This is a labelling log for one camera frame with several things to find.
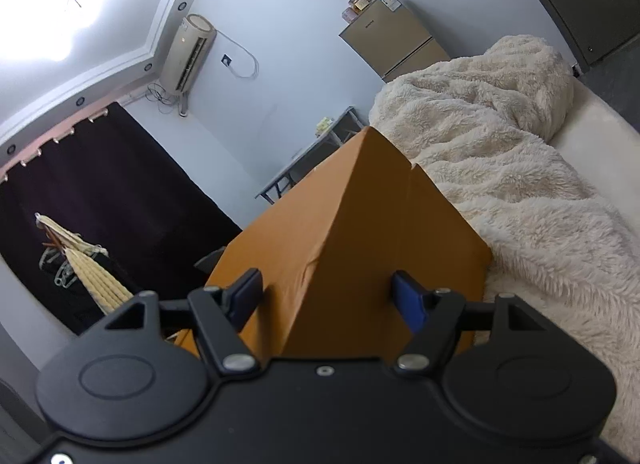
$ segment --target orange box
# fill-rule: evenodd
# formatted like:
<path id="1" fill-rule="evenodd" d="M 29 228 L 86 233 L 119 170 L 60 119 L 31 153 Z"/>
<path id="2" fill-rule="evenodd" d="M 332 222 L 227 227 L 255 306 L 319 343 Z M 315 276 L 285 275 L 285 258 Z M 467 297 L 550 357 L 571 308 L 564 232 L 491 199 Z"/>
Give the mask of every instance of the orange box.
<path id="1" fill-rule="evenodd" d="M 426 288 L 481 301 L 490 262 L 424 171 L 367 127 L 236 237 L 207 283 L 227 287 L 260 269 L 265 296 L 241 337 L 262 361 L 391 361 L 411 338 L 391 275 L 404 269 Z M 196 351 L 190 333 L 177 342 Z"/>

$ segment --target screw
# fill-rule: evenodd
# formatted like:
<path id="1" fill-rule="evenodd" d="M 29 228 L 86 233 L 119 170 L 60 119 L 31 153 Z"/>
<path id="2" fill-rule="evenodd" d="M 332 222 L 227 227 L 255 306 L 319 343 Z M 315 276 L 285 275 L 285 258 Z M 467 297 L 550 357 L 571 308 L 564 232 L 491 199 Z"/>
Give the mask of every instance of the screw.
<path id="1" fill-rule="evenodd" d="M 321 367 L 316 368 L 316 374 L 318 374 L 322 378 L 327 378 L 332 376 L 335 373 L 335 368 L 330 367 L 329 365 L 323 365 Z"/>
<path id="2" fill-rule="evenodd" d="M 51 464 L 74 464 L 69 455 L 64 453 L 56 453 L 51 457 Z"/>
<path id="3" fill-rule="evenodd" d="M 417 372 L 429 366 L 429 358 L 422 354 L 403 354 L 398 358 L 398 366 L 402 370 Z"/>
<path id="4" fill-rule="evenodd" d="M 243 374 L 255 368 L 255 358 L 249 354 L 231 354 L 222 360 L 222 366 L 231 372 Z"/>

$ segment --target white fur blanket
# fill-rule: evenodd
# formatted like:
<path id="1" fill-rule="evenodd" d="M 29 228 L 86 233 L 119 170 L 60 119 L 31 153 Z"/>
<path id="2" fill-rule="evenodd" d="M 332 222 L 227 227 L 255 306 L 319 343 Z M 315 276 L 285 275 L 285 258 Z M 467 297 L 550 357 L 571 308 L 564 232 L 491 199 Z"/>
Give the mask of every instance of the white fur blanket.
<path id="1" fill-rule="evenodd" d="M 370 123 L 484 238 L 486 298 L 515 292 L 613 371 L 603 437 L 640 458 L 640 240 L 545 143 L 573 97 L 562 57 L 532 36 L 400 76 Z"/>

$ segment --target air conditioner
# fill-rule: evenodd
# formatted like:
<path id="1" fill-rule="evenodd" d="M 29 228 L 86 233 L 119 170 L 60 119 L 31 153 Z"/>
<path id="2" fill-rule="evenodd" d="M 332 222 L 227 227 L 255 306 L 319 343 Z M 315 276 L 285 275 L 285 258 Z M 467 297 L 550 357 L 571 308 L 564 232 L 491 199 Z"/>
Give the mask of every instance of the air conditioner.
<path id="1" fill-rule="evenodd" d="M 199 14 L 185 16 L 175 34 L 162 68 L 160 84 L 169 94 L 181 96 L 182 116 L 186 115 L 186 93 L 193 85 L 215 37 L 216 29 Z"/>

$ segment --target gray floor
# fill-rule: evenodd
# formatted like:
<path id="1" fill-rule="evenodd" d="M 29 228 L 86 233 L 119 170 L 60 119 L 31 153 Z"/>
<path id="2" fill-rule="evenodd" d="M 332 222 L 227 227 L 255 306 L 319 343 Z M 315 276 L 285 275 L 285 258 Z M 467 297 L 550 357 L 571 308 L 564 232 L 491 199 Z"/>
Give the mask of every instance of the gray floor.
<path id="1" fill-rule="evenodd" d="M 580 80 L 640 132 L 640 40 L 615 51 Z"/>

